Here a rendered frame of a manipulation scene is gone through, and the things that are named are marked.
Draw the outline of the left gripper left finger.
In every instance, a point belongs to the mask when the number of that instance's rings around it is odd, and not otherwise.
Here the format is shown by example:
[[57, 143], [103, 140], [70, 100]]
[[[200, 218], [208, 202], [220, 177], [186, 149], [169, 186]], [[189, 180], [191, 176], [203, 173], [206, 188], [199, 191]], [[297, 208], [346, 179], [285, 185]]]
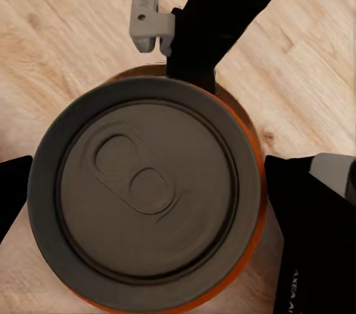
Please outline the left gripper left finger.
[[0, 243], [27, 201], [30, 155], [0, 163]]

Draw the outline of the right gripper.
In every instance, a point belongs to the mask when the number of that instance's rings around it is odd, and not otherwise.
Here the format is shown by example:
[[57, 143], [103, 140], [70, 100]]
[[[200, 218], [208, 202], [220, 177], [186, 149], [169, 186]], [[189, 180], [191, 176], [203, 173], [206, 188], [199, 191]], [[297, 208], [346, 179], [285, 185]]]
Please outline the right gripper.
[[173, 8], [176, 16], [171, 57], [166, 60], [166, 77], [188, 82], [215, 95], [215, 65], [220, 63], [244, 34], [225, 35], [211, 29], [196, 13], [193, 0], [184, 10]]

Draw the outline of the trash can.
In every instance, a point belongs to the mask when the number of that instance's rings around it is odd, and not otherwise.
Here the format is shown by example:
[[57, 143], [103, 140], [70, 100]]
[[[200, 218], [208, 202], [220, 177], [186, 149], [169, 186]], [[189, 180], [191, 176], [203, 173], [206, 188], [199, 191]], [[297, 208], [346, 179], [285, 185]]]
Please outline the trash can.
[[[131, 76], [162, 76], [166, 77], [166, 65], [140, 65], [139, 67], [125, 70], [110, 79], [105, 80], [105, 83], [112, 82], [114, 80], [123, 79]], [[215, 96], [225, 102], [245, 123], [246, 127], [251, 132], [254, 141], [260, 150], [263, 163], [265, 163], [265, 157], [263, 153], [263, 146], [260, 141], [259, 134], [254, 122], [251, 120], [250, 115], [245, 111], [243, 105], [232, 95], [224, 86], [215, 82]]]

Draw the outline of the can of soda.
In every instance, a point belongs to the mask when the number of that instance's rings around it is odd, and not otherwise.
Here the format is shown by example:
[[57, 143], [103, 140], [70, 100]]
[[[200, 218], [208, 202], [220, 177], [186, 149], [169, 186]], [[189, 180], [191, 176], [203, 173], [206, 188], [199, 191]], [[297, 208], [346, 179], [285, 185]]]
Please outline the can of soda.
[[43, 258], [112, 314], [182, 314], [245, 269], [266, 220], [266, 170], [220, 98], [131, 76], [74, 100], [39, 143], [27, 184]]

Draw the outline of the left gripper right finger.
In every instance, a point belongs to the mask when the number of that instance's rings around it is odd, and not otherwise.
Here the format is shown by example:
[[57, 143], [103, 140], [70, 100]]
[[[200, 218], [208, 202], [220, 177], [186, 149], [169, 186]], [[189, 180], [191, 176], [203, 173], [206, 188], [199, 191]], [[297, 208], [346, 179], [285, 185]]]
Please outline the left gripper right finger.
[[356, 206], [301, 166], [267, 155], [268, 198], [313, 314], [356, 314]]

